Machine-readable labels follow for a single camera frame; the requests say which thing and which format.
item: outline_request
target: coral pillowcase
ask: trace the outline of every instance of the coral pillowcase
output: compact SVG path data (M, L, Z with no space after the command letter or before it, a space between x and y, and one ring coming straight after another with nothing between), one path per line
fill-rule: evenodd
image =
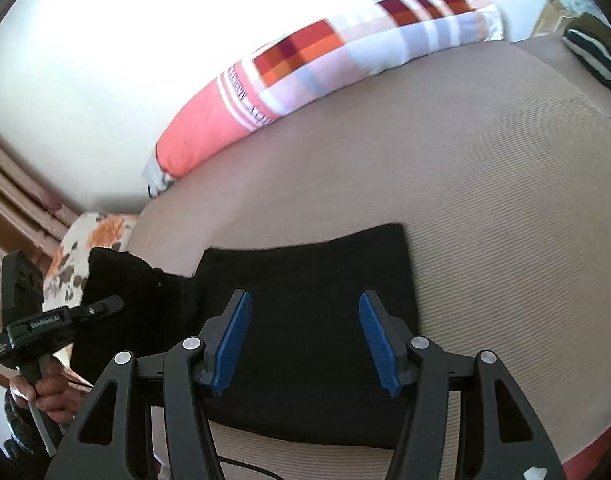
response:
M380 0L308 25L241 59L192 97L143 172L150 196L330 92L438 50L501 39L491 0Z

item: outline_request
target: floral pillow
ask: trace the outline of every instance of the floral pillow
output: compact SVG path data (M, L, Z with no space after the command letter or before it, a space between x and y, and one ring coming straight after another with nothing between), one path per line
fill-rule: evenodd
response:
M89 257L94 247L125 251L136 215L84 213L63 238L43 285L43 310L77 306L90 275Z

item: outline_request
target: metal pivot screw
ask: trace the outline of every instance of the metal pivot screw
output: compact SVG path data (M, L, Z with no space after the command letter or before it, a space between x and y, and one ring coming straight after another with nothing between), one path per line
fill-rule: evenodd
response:
M494 352L490 352L489 350L484 350L483 352L481 352L481 361L491 365L497 361L497 357L494 354Z
M188 337L183 341L183 348L186 350L194 350L201 346L201 339L198 337Z
M114 362L117 365L124 365L125 363L130 362L131 358L132 354L130 354L130 352L119 352L114 356Z
M429 346L429 341L420 335L413 337L410 342L414 348L418 348L419 350L425 350Z

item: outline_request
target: pillow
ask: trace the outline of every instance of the pillow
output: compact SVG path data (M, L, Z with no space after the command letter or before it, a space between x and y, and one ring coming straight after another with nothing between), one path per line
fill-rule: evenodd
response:
M125 251L138 216L84 213L72 224L52 259L43 283L43 310L78 306L90 275L88 262L94 247ZM71 345L56 353L68 367Z
M587 12L572 20L563 42L583 65L611 89L611 28Z
M263 46L180 110L143 172L150 196L298 108L416 57L503 39L491 0L380 0Z

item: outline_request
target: black cable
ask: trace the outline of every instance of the black cable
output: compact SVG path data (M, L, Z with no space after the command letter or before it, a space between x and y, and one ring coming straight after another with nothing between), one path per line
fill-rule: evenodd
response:
M239 462L238 460L233 460L231 458L226 458L224 456L219 457L219 461L225 464L236 465L239 467L244 467L251 471L256 471L257 473L261 473L262 475L269 476L274 480L285 480L282 476L277 475L276 473L272 473L272 471L268 471L267 469L263 469L262 467L258 467L252 464L246 464L245 462Z

